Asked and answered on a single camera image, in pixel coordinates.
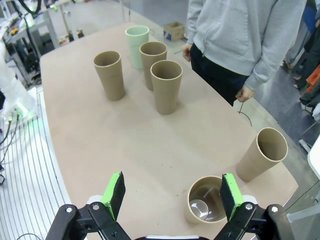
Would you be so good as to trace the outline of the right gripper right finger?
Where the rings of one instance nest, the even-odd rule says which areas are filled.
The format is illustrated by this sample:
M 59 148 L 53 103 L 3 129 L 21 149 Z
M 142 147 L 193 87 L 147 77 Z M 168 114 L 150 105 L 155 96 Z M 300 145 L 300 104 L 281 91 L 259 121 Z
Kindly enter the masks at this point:
M 227 223 L 219 232 L 219 240 L 242 240 L 254 234 L 258 240 L 294 240 L 291 224 L 282 205 L 266 208 L 244 201 L 235 177 L 224 173 L 219 190 Z

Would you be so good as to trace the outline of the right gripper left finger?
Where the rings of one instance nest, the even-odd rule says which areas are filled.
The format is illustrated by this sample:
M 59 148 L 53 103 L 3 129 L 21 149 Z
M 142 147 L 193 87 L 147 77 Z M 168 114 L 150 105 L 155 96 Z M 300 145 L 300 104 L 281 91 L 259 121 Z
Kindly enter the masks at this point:
M 131 240 L 117 222 L 125 192 L 123 173 L 113 173 L 101 200 L 87 203 L 82 208 L 62 205 L 46 240 L 85 240 L 91 233 L 97 233 L 101 240 Z

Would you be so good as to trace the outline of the brown plastic cup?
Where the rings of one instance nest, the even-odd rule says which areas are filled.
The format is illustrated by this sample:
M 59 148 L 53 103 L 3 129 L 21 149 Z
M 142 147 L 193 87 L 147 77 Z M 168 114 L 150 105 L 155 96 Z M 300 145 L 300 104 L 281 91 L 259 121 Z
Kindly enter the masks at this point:
M 185 219 L 193 224 L 215 224 L 227 218 L 220 188 L 222 178 L 204 176 L 190 187 L 186 206 Z
M 160 60 L 150 68 L 155 107 L 161 115 L 170 115 L 177 109 L 183 69 L 171 60 Z
M 149 90 L 153 90 L 151 79 L 151 66 L 167 59 L 167 46 L 161 42 L 147 42 L 140 47 L 140 56 L 144 72 L 145 85 Z
M 236 164 L 236 173 L 243 181 L 250 182 L 282 162 L 287 154 L 288 143 L 283 134 L 271 127 L 263 128 Z
M 105 51 L 94 58 L 93 64 L 107 98 L 121 100 L 125 96 L 121 55 L 117 51 Z

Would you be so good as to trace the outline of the mint green plastic cup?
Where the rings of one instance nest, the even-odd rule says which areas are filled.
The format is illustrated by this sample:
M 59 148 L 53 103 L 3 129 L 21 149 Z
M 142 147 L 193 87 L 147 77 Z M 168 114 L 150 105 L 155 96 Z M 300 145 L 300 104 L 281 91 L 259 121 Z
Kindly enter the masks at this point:
M 149 42 L 150 29 L 144 25 L 135 25 L 125 30 L 130 51 L 130 59 L 135 69 L 142 69 L 140 47 Z

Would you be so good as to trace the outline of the person's right forearm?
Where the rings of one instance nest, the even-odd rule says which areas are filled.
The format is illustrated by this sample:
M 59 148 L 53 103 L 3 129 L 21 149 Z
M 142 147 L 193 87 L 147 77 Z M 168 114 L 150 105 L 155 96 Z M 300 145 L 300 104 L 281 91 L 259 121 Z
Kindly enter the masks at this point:
M 197 33 L 197 17 L 192 17 L 187 19 L 187 43 L 193 44 L 194 37 Z

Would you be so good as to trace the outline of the person's left forearm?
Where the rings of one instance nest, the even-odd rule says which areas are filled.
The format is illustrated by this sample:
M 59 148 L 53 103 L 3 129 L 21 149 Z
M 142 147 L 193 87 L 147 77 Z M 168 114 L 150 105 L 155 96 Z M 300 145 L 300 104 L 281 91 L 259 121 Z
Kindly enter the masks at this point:
M 245 85 L 255 91 L 260 85 L 270 80 L 282 63 L 286 51 L 279 49 L 263 48 L 261 57 L 255 65 L 251 75 L 245 81 Z

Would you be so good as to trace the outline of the person's left hand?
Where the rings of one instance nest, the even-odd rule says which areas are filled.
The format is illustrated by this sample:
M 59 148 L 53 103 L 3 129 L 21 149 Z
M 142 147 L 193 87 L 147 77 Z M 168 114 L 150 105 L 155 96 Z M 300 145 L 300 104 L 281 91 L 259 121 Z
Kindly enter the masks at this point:
M 247 87 L 244 84 L 243 87 L 241 88 L 241 90 L 239 90 L 237 92 L 235 97 L 239 102 L 244 103 L 247 100 L 249 100 L 250 98 L 252 98 L 254 96 L 254 94 L 255 94 L 255 91 L 250 89 L 249 87 Z

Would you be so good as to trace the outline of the person's right hand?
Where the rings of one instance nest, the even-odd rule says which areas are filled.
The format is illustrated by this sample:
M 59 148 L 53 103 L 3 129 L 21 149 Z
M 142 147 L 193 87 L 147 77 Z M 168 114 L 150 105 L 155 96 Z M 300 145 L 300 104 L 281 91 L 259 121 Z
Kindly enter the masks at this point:
M 191 60 L 192 60 L 192 48 L 193 48 L 193 44 L 191 44 L 191 43 L 186 43 L 182 48 L 183 58 L 187 62 L 191 62 Z

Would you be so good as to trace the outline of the white side table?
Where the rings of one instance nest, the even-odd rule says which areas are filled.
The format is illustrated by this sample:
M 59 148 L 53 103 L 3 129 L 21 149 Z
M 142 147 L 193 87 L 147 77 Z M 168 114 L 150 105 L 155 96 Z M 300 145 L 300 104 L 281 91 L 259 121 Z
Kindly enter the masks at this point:
M 303 140 L 302 136 L 309 130 L 311 130 L 312 127 L 314 127 L 316 124 L 320 124 L 320 121 L 314 122 L 310 127 L 308 127 L 300 136 L 300 140 L 298 143 L 304 148 L 304 150 L 307 152 L 307 162 L 311 168 L 311 170 L 314 172 L 314 174 L 318 177 L 320 180 L 320 134 L 317 137 L 316 141 L 312 145 L 312 147 L 308 146 L 307 142 Z

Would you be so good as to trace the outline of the person in grey hoodie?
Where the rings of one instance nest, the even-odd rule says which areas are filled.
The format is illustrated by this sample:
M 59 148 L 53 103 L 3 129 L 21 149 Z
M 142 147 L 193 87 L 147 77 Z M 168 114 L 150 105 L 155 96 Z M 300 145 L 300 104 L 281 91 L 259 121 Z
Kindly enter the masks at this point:
M 189 0 L 197 17 L 191 67 L 230 105 L 263 48 L 294 44 L 307 0 Z

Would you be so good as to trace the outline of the cardboard box with blue print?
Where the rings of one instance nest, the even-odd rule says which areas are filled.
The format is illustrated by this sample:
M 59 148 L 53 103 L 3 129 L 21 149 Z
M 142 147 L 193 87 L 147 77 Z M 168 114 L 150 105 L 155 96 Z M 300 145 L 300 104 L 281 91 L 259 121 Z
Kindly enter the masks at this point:
M 185 37 L 185 26 L 180 22 L 172 22 L 164 25 L 163 37 L 171 42 Z

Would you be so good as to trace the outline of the grey metal workbench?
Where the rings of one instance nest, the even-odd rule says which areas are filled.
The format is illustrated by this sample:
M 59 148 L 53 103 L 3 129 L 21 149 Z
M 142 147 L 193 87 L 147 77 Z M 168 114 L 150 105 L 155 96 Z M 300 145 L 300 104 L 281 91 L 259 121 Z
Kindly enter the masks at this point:
M 71 36 L 72 39 L 77 40 L 79 38 L 84 37 L 83 30 L 77 29 L 74 23 L 74 16 L 70 10 L 67 9 L 67 4 L 62 4 L 58 6 L 59 10 L 62 14 L 62 19 L 67 29 L 67 37 Z M 33 33 L 37 32 L 40 28 L 46 27 L 48 29 L 48 34 L 50 37 L 50 41 L 53 45 L 54 49 L 57 49 L 61 46 L 59 43 L 59 38 L 57 37 L 56 31 L 54 29 L 52 19 L 49 14 L 49 10 L 45 9 L 40 13 L 32 26 L 22 26 L 18 29 L 18 32 L 15 35 L 11 35 L 9 33 L 10 28 L 10 20 L 7 19 L 6 21 L 0 24 L 0 40 L 3 40 L 7 45 L 14 45 L 20 39 L 29 39 L 30 43 L 33 44 L 32 49 L 34 55 L 37 59 L 43 55 L 40 51 L 41 45 L 38 44 L 37 39 L 34 37 Z

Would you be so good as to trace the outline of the slotted aluminium base plate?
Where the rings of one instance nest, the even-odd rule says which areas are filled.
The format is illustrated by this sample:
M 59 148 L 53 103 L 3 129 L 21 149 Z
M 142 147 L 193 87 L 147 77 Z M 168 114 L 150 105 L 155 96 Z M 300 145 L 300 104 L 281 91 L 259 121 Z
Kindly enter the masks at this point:
M 0 240 L 45 240 L 60 206 L 71 202 L 50 134 L 44 92 L 36 115 L 7 126 L 0 117 Z

